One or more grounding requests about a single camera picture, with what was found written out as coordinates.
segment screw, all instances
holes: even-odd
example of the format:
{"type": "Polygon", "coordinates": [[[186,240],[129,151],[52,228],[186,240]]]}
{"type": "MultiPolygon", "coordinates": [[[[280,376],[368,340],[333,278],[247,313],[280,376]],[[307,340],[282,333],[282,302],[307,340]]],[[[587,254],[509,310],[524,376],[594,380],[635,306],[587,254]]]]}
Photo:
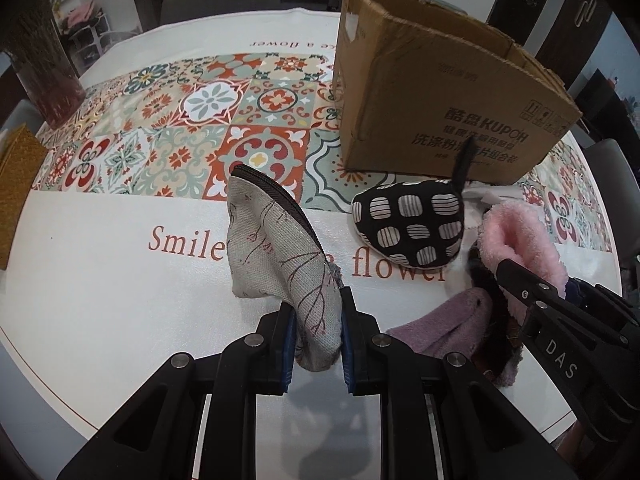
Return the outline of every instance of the screw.
{"type": "Polygon", "coordinates": [[[447,355],[447,363],[451,366],[455,366],[456,368],[460,368],[466,363],[466,357],[464,357],[460,352],[451,352],[447,355]]]}
{"type": "Polygon", "coordinates": [[[260,334],[249,334],[244,338],[244,344],[247,346],[260,346],[264,343],[264,338],[260,334]]]}
{"type": "Polygon", "coordinates": [[[184,368],[189,364],[190,356],[189,354],[174,354],[171,357],[171,366],[174,368],[184,368]]]}
{"type": "Polygon", "coordinates": [[[375,346],[380,346],[384,348],[385,346],[389,346],[391,344],[391,336],[387,334],[376,334],[371,338],[371,342],[375,346]]]}

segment table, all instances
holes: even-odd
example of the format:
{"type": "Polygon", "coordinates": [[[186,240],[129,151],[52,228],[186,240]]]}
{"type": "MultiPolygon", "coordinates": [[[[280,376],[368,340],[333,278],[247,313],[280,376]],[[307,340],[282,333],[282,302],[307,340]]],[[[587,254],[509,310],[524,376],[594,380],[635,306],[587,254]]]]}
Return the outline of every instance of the table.
{"type": "MultiPolygon", "coordinates": [[[[463,257],[444,273],[411,273],[360,247],[346,214],[353,195],[415,177],[344,170],[330,88],[337,25],[338,14],[295,9],[160,27],[114,46],[82,76],[75,116],[39,132],[50,151],[2,276],[0,340],[86,438],[173,352],[221,351],[276,308],[232,296],[214,243],[226,239],[236,160],[267,170],[277,158],[273,176],[382,330],[469,286],[463,257]],[[180,236],[193,254],[176,248],[180,236]],[[413,301],[426,290],[429,304],[413,301]]],[[[610,225],[573,137],[519,184],[544,209],[570,275],[620,292],[610,225]]],[[[465,233],[463,252],[472,241],[465,233]]],[[[339,372],[297,368],[288,396],[260,400],[259,478],[377,476],[376,400],[347,397],[339,372]]],[[[504,393],[548,440],[575,420],[528,352],[504,393]]]]}

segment patterned tile print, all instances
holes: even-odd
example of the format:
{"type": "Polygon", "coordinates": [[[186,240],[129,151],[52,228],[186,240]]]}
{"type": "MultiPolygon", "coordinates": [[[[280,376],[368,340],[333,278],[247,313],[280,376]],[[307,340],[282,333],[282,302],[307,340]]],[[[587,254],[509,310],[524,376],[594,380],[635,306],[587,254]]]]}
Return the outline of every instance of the patterned tile print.
{"type": "Polygon", "coordinates": [[[210,125],[191,133],[184,126],[161,130],[134,194],[202,198],[209,160],[222,144],[228,126],[210,125]]]}
{"type": "Polygon", "coordinates": [[[259,79],[318,81],[327,72],[320,54],[266,54],[255,73],[259,79]]]}
{"type": "Polygon", "coordinates": [[[316,83],[254,79],[244,94],[234,124],[309,128],[316,83]]]}
{"type": "Polygon", "coordinates": [[[262,64],[264,54],[231,54],[216,56],[209,62],[198,65],[198,80],[209,82],[212,79],[240,78],[251,79],[262,64]]]}
{"type": "Polygon", "coordinates": [[[311,209],[347,213],[359,192],[380,184],[392,184],[395,179],[392,173],[345,170],[338,132],[311,130],[300,203],[311,209]]]}
{"type": "Polygon", "coordinates": [[[158,136],[136,128],[85,141],[62,178],[62,191],[132,194],[158,136]]]}
{"type": "Polygon", "coordinates": [[[318,83],[312,118],[312,128],[337,132],[340,127],[340,108],[335,105],[331,83],[318,83]]]}
{"type": "Polygon", "coordinates": [[[276,126],[232,126],[211,158],[211,172],[203,198],[226,199],[226,181],[243,162],[280,183],[298,202],[302,196],[308,130],[276,126]]]}
{"type": "Polygon", "coordinates": [[[571,199],[545,188],[545,202],[551,211],[551,223],[560,243],[579,245],[580,231],[576,227],[575,207],[571,199]]]}
{"type": "MultiPolygon", "coordinates": [[[[263,171],[271,163],[275,170],[267,171],[304,207],[349,212],[356,193],[417,177],[344,169],[333,62],[322,55],[229,54],[156,64],[97,84],[63,126],[41,129],[49,153],[33,188],[224,200],[229,167],[244,160],[263,171]],[[283,148],[274,148],[280,142],[283,148]]],[[[610,251],[586,175],[561,141],[519,184],[525,200],[544,209],[554,241],[610,251]]]]}

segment glass vase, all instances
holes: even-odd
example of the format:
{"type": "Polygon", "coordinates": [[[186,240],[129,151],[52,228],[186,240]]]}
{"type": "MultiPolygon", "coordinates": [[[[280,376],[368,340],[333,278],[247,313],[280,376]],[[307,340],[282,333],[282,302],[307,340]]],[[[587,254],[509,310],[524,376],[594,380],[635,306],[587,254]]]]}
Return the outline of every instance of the glass vase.
{"type": "Polygon", "coordinates": [[[3,47],[49,127],[62,126],[86,94],[60,45],[49,0],[30,0],[11,24],[3,47]]]}

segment red line border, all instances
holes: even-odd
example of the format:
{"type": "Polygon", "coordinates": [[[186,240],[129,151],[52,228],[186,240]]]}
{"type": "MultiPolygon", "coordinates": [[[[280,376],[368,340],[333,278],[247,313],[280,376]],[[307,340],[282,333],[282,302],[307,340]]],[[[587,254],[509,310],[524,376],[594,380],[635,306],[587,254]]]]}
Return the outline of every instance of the red line border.
{"type": "Polygon", "coordinates": [[[64,400],[62,400],[60,398],[60,396],[54,392],[51,388],[49,388],[49,385],[43,381],[40,376],[35,372],[35,370],[33,368],[31,368],[31,366],[29,365],[29,363],[27,361],[24,360],[24,357],[22,357],[22,355],[20,354],[20,352],[18,352],[18,349],[15,347],[14,343],[11,341],[11,339],[9,339],[9,336],[6,334],[6,332],[4,331],[4,328],[2,328],[2,326],[0,326],[0,330],[2,331],[2,333],[4,334],[4,337],[6,338],[6,340],[9,342],[9,344],[12,346],[12,348],[14,349],[15,353],[18,354],[18,357],[20,358],[20,360],[27,366],[27,368],[31,371],[31,373],[33,375],[36,376],[36,378],[44,385],[44,387],[49,390],[54,397],[56,397],[57,400],[59,400],[60,402],[62,402],[62,404],[64,404],[66,407],[68,407],[69,410],[71,410],[73,413],[76,414],[76,416],[78,416],[80,419],[84,420],[89,426],[91,426],[92,428],[94,428],[95,431],[98,431],[98,428],[96,428],[92,423],[90,423],[88,420],[86,420],[84,418],[84,416],[80,415],[80,413],[76,412],[76,410],[74,410],[71,406],[69,406],[64,400]]]}

